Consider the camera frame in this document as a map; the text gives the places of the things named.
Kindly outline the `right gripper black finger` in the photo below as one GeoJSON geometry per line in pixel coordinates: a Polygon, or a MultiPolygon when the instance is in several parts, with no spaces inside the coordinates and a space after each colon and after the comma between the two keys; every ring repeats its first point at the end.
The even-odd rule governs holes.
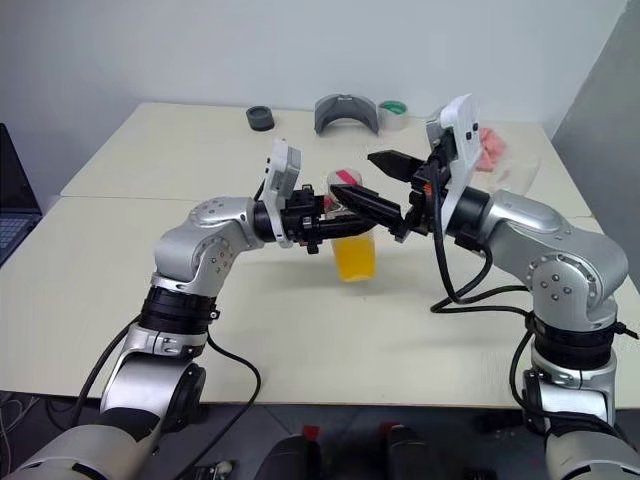
{"type": "Polygon", "coordinates": [[[339,204],[355,215],[384,226],[398,243],[407,237],[401,207],[362,185],[334,184],[330,192],[339,204]]]}
{"type": "Polygon", "coordinates": [[[385,175],[401,182],[409,182],[425,164],[423,160],[397,150],[372,152],[367,159],[385,175]]]}

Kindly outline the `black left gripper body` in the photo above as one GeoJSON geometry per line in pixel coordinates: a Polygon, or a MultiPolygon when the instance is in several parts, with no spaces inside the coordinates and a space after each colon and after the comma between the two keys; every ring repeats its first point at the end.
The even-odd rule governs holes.
{"type": "Polygon", "coordinates": [[[304,247],[308,254],[318,254],[319,245],[323,242],[319,235],[323,214],[324,197],[316,195],[311,184],[303,184],[292,192],[281,210],[286,238],[304,247]]]}

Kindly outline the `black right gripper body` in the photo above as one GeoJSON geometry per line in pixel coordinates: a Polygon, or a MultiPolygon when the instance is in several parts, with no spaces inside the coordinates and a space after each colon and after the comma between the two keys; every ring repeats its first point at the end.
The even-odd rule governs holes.
{"type": "Polygon", "coordinates": [[[403,239],[411,232],[427,236],[435,228],[434,211],[442,207],[446,184],[451,179],[450,150],[438,145],[426,161],[409,156],[404,160],[403,181],[408,182],[409,210],[403,220],[403,239]]]}

